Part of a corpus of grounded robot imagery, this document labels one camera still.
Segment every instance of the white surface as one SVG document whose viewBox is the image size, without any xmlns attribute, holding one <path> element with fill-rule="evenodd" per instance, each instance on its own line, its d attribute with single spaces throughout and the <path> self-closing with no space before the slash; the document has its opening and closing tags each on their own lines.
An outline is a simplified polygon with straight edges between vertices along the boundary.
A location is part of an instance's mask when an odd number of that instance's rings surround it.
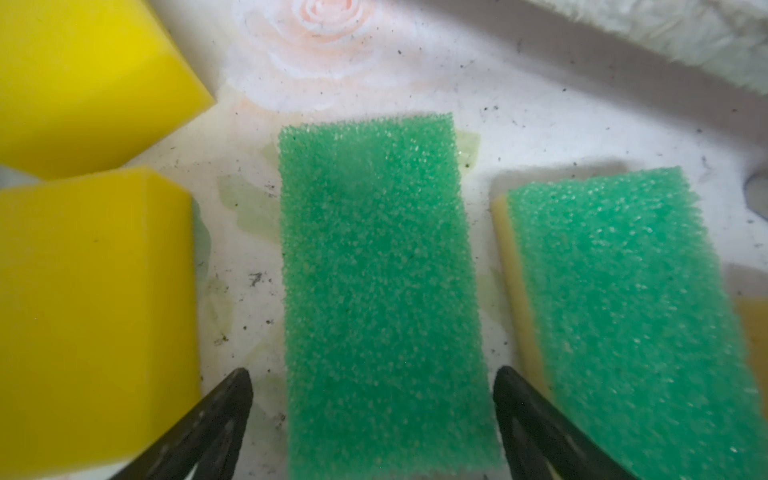
<svg viewBox="0 0 768 480">
<path fill-rule="evenodd" d="M 768 158 L 763 98 L 512 0 L 153 3 L 218 104 L 131 164 L 190 189 L 210 232 L 199 279 L 204 389 L 236 366 L 255 389 L 238 478 L 286 476 L 282 260 L 253 223 L 278 205 L 273 142 L 284 125 L 439 111 L 480 135 L 462 191 L 489 375 L 515 361 L 489 198 L 542 170 L 680 165 L 728 289 L 768 295 L 768 224 L 742 191 Z M 243 206 L 225 207 L 220 187 Z"/>
</svg>

